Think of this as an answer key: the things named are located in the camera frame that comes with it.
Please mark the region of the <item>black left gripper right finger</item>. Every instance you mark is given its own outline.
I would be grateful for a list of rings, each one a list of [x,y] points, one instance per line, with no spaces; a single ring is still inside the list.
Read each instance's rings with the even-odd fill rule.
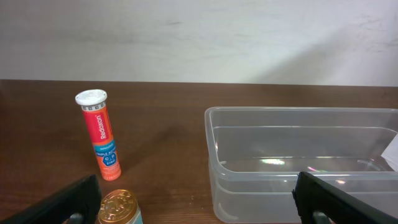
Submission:
[[[390,216],[308,172],[300,172],[292,191],[302,223],[397,224]]]

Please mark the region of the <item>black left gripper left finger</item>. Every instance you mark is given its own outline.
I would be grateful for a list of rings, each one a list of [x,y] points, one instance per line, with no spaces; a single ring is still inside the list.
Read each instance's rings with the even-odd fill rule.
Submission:
[[[10,224],[94,223],[100,210],[97,177],[88,175],[5,219]]]

